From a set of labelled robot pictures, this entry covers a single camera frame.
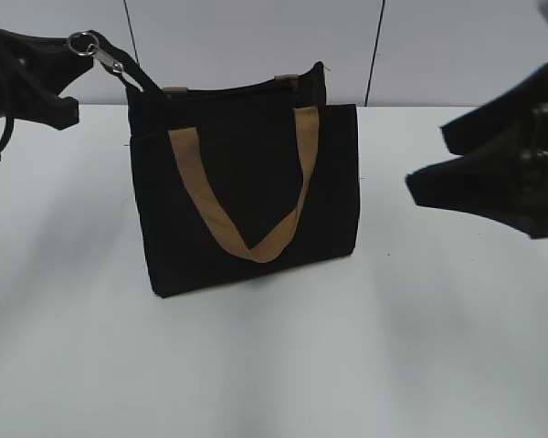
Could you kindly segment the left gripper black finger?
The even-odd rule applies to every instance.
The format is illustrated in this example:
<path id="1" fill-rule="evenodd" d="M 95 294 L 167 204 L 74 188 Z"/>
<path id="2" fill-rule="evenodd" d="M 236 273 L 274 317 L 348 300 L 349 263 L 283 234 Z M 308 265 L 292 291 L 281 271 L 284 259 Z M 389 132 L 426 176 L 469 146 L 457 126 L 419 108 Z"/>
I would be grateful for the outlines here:
<path id="1" fill-rule="evenodd" d="M 0 29 L 0 65 L 9 74 L 36 80 L 48 91 L 63 91 L 90 71 L 94 62 L 72 52 L 66 38 L 28 36 Z"/>
<path id="2" fill-rule="evenodd" d="M 0 118 L 6 115 L 64 130 L 79 123 L 79 103 L 59 98 L 26 73 L 0 71 Z"/>

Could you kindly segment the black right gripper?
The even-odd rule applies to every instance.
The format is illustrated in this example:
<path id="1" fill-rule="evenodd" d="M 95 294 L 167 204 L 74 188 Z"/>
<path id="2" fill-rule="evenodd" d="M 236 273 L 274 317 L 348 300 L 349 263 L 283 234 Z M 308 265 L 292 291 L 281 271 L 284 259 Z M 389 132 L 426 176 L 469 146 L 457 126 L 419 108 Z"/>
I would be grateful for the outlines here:
<path id="1" fill-rule="evenodd" d="M 406 176 L 415 204 L 480 216 L 531 239 L 548 238 L 548 63 L 440 130 L 448 151 L 465 155 L 534 108 L 534 157 L 466 156 L 427 166 Z"/>

